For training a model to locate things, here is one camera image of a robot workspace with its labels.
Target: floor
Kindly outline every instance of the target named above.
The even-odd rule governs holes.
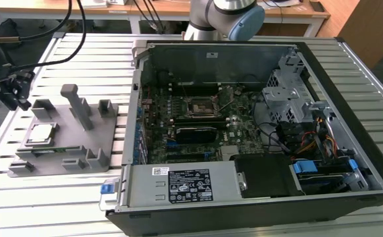
[[[46,20],[44,24],[46,27],[40,29],[42,21],[39,20],[15,20],[18,24],[18,31],[22,36],[31,36],[39,33],[46,32],[51,28],[54,28],[59,22],[54,20]],[[76,31],[80,32],[82,26],[76,27]],[[144,34],[152,34],[154,30],[146,25],[142,25],[142,32]],[[130,23],[127,21],[107,21],[107,24],[104,27],[91,29],[88,27],[88,31],[94,33],[131,33],[131,27]],[[9,50],[9,55],[15,61],[16,65],[24,65],[30,63],[35,63],[39,61],[40,56],[43,54],[43,51],[46,49],[46,46],[50,42],[51,37],[46,37],[40,40],[35,41],[28,41],[24,42],[23,45],[16,48]],[[383,59],[373,69],[374,74],[379,78],[379,80],[383,83]],[[5,118],[5,115],[8,113],[8,109],[5,106],[0,103],[0,125],[3,123],[3,120]]]

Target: black cable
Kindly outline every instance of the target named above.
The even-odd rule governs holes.
[[[262,128],[259,128],[261,132],[263,133],[265,136],[270,137],[273,139],[274,142],[277,142],[277,144],[282,147],[283,151],[287,152],[290,155],[294,155],[294,152],[289,149],[289,147],[273,136],[270,136],[270,134],[263,131]]]
[[[151,16],[151,18],[152,18],[152,22],[154,22],[154,24],[156,25],[156,21],[155,21],[155,18],[154,18],[154,15],[152,15],[152,12],[151,12],[150,6],[147,5],[146,0],[144,0],[144,5],[146,5],[147,11],[148,11],[148,13],[150,13],[150,16]]]
[[[138,9],[139,9],[139,11],[140,11],[142,16],[144,17],[144,19],[146,19],[146,21],[147,21],[147,23],[152,26],[152,22],[150,21],[150,19],[147,18],[144,12],[142,11],[136,0],[134,0],[134,3],[135,3],[135,5],[136,5],[136,7],[138,7]]]
[[[50,31],[47,31],[47,32],[42,33],[42,34],[38,34],[38,35],[34,35],[34,36],[27,36],[27,37],[20,37],[20,41],[36,40],[36,39],[39,39],[42,37],[46,37],[46,36],[54,34],[58,30],[60,30],[62,27],[66,25],[66,22],[68,21],[68,18],[71,17],[72,7],[74,7],[74,2],[72,2],[72,0],[68,0],[68,11],[67,11],[66,17],[64,17],[63,21],[60,22],[60,24],[54,29],[51,29]]]
[[[279,7],[279,12],[281,12],[281,15],[282,15],[282,22],[279,24],[279,27],[278,27],[278,35],[281,36],[281,32],[282,32],[282,26],[283,26],[283,22],[285,22],[285,16],[283,16],[283,7],[278,5],[277,2],[273,1],[273,3],[277,5],[277,6],[273,6],[273,5],[269,5],[270,7]]]
[[[28,69],[28,68],[35,68],[35,67],[43,67],[43,66],[50,66],[50,65],[55,65],[55,64],[60,64],[60,63],[66,63],[68,61],[71,61],[71,59],[76,56],[76,54],[79,53],[82,47],[84,46],[86,43],[86,39],[87,39],[87,16],[86,16],[86,11],[84,11],[84,7],[82,5],[82,0],[76,0],[78,5],[79,5],[79,9],[80,9],[80,14],[82,14],[82,20],[83,20],[83,35],[82,35],[82,40],[79,43],[79,46],[75,50],[75,52],[66,58],[58,61],[51,61],[51,62],[46,62],[46,63],[36,63],[36,64],[28,64],[28,65],[23,65],[19,67],[13,67],[12,68],[12,72],[20,71],[23,69]]]
[[[156,18],[158,18],[158,21],[159,21],[159,24],[160,24],[160,30],[162,30],[162,33],[164,33],[164,25],[163,25],[163,22],[162,22],[162,20],[160,20],[160,18],[159,18],[159,15],[158,15],[158,12],[156,12],[156,9],[155,9],[155,7],[154,7],[154,3],[152,3],[152,1],[151,0],[147,0],[148,2],[150,2],[150,4],[151,4],[151,7],[152,7],[152,9],[154,9],[154,11],[155,11],[155,15],[156,15]]]

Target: metal extrusion rail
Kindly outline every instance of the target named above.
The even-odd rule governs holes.
[[[80,34],[52,39],[42,61],[66,58],[78,47]],[[100,211],[99,187],[120,174],[120,159],[132,83],[134,40],[179,40],[179,36],[88,34],[84,48],[68,63],[38,69],[31,100],[47,98],[67,104],[60,96],[64,83],[79,85],[88,103],[111,99],[119,103],[118,128],[110,171],[96,174],[9,178],[7,168],[32,120],[32,113],[11,112],[0,128],[0,236],[99,236],[124,234]],[[335,39],[263,37],[254,40],[306,41],[339,91],[383,152],[383,86],[345,43]],[[301,223],[178,236],[335,237],[383,236],[383,206],[371,207],[321,223]]]

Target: wooden desk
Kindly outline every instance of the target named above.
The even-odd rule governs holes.
[[[140,9],[148,15],[148,10],[146,8],[144,0],[136,0]],[[167,21],[188,21],[190,20],[190,3],[187,1],[179,2],[182,0],[156,0],[154,1],[155,9],[159,13],[162,20]],[[285,7],[283,11],[283,23],[285,24],[309,24],[306,30],[306,37],[315,37],[322,26],[325,19],[330,17],[327,12],[315,12],[309,3],[309,0],[305,0],[303,3],[298,6]],[[144,20],[140,11],[136,5],[132,5],[131,8],[131,24],[132,28],[139,27],[139,21]],[[282,13],[281,10],[270,9],[266,11],[266,20],[265,23],[281,23],[282,22]]]
[[[76,0],[71,19],[82,19]],[[88,20],[128,20],[131,11],[127,5],[110,5],[108,8],[86,9]],[[68,0],[0,0],[0,15],[15,19],[63,19]]]
[[[74,1],[74,12],[71,19],[82,19],[79,6]],[[144,0],[136,0],[146,14]],[[190,3],[170,0],[152,2],[162,20],[188,21]],[[67,13],[67,0],[0,0],[0,14],[4,18],[15,19],[63,19]],[[140,34],[139,22],[144,20],[134,1],[127,5],[111,5],[108,8],[86,9],[88,20],[128,20],[131,22],[132,34]],[[305,36],[314,37],[319,31],[327,12],[315,12],[309,0],[299,6],[283,8],[285,24],[307,24]],[[265,23],[281,23],[282,14],[279,9],[266,11]]]

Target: warning label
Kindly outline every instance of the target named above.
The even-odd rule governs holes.
[[[210,170],[170,171],[168,197],[171,203],[212,201]]]

